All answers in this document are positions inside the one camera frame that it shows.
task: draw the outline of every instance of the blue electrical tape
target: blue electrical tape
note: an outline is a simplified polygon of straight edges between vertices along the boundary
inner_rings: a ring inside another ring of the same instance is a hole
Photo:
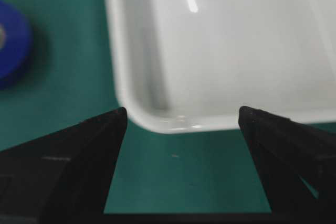
[[[26,72],[31,43],[26,18],[0,1],[0,89],[11,86]]]

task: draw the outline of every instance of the green cutting mat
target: green cutting mat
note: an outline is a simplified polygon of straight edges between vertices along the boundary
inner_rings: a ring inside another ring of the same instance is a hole
[[[34,46],[30,72],[0,91],[0,150],[118,107],[103,0],[4,1],[28,17]],[[269,211],[240,131],[164,135],[129,123],[106,212],[239,211]]]

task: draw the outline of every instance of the green surface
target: green surface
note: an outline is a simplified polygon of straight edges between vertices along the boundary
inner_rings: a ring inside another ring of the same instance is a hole
[[[4,1],[28,17],[34,46],[30,72],[0,91],[0,150],[118,107],[103,0]],[[238,211],[269,211],[240,131],[163,135],[129,123],[106,212]]]

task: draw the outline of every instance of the white tray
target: white tray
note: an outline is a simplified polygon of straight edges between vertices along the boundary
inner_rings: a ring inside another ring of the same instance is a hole
[[[155,132],[237,128],[242,105],[336,120],[336,0],[106,0],[117,97]]]

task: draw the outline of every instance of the black plastic part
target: black plastic part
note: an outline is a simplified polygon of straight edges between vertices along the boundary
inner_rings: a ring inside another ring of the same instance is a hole
[[[336,135],[249,107],[239,126],[273,213],[104,215],[126,126],[120,108],[0,152],[0,223],[335,223]]]
[[[0,223],[103,213],[126,126],[120,108],[0,152]]]
[[[311,220],[304,216],[290,216],[280,214],[113,214],[113,215],[84,215],[71,219],[67,224],[92,223],[92,224],[115,224],[115,223],[306,223]]]
[[[334,218],[335,134],[246,106],[239,126],[273,212]],[[301,177],[319,191],[318,199]]]

